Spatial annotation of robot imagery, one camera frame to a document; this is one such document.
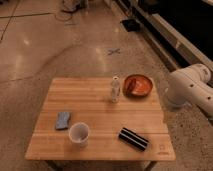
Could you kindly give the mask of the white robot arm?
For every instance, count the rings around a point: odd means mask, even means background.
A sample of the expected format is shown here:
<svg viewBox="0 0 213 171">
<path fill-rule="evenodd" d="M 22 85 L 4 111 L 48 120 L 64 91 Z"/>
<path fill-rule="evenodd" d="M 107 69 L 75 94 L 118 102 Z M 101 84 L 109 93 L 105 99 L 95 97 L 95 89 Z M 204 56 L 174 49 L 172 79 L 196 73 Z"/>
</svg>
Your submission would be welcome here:
<svg viewBox="0 0 213 171">
<path fill-rule="evenodd" d="M 211 71 L 204 64 L 193 64 L 169 74 L 165 101 L 170 108 L 194 103 L 213 119 L 213 88 L 208 85 Z"/>
</svg>

